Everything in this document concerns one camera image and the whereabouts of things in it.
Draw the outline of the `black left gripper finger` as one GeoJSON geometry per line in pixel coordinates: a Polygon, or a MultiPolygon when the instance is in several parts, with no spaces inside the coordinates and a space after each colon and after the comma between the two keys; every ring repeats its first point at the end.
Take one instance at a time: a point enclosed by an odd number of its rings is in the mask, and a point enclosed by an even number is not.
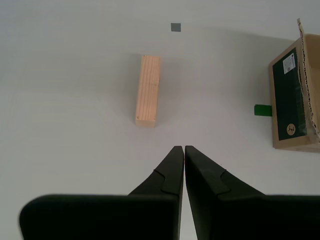
{"type": "Polygon", "coordinates": [[[20,211],[25,240],[177,240],[185,155],[181,146],[128,195],[49,194],[20,211]]]}
{"type": "Polygon", "coordinates": [[[186,188],[199,240],[317,240],[317,195],[267,195],[191,145],[186,188]]]}

